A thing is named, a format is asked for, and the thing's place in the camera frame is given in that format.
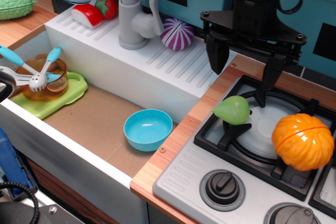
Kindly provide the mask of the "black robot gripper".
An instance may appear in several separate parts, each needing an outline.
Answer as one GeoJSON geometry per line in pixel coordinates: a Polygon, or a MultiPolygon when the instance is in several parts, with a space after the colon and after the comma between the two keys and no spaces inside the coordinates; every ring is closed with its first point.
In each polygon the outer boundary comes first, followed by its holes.
{"type": "Polygon", "coordinates": [[[275,54],[265,65],[263,90],[275,86],[286,58],[289,65],[298,63],[307,38],[280,21],[278,4],[279,0],[234,0],[233,10],[207,10],[200,14],[208,59],[216,74],[223,71],[230,46],[266,56],[275,54]]]}

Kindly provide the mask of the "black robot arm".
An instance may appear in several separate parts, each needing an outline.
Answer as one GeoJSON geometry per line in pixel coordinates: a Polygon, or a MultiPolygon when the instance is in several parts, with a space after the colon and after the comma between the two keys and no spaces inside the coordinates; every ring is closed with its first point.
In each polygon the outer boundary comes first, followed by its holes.
{"type": "Polygon", "coordinates": [[[294,14],[302,3],[298,0],[285,10],[280,0],[234,0],[233,10],[202,12],[202,37],[212,70],[222,72],[230,47],[253,51],[268,57],[261,89],[272,89],[284,67],[298,63],[307,42],[305,35],[280,21],[277,13],[294,14]]]}

